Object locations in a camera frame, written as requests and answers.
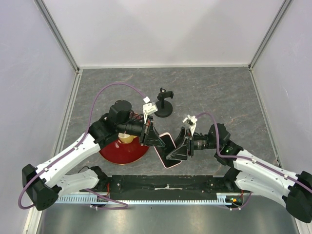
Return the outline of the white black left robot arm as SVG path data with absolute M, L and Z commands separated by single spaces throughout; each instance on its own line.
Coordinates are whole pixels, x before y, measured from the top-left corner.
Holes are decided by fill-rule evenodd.
M 139 118 L 133 114 L 130 102 L 116 101 L 109 112 L 92 123 L 84 134 L 58 155 L 36 167 L 31 164 L 24 166 L 21 171 L 22 193 L 28 195 L 32 206 L 43 211 L 62 195 L 78 190 L 105 190 L 107 176 L 99 167 L 81 174 L 66 176 L 66 173 L 118 140 L 119 134 L 136 136 L 142 146 L 164 147 L 165 143 L 153 126 L 151 114 L 156 111 L 154 102 L 146 103 L 143 105 L 143 117 Z

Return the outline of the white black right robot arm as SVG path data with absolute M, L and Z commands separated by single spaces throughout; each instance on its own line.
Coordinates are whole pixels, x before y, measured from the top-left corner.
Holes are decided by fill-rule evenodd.
M 295 173 L 274 166 L 252 155 L 230 139 L 224 124 L 213 124 L 207 134 L 181 128 L 176 148 L 167 153 L 168 160 L 187 160 L 195 150 L 215 149 L 215 158 L 230 169 L 223 179 L 229 192 L 249 191 L 271 199 L 286 208 L 296 219 L 312 221 L 312 175 Z

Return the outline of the black phone stand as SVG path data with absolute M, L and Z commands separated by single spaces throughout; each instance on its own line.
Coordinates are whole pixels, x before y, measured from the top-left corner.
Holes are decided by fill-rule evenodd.
M 166 91 L 162 87 L 160 88 L 160 92 L 157 96 L 156 102 L 157 111 L 155 112 L 155 115 L 157 117 L 165 118 L 172 114 L 173 106 L 169 101 L 166 100 L 166 98 L 173 97 L 174 97 L 173 91 Z

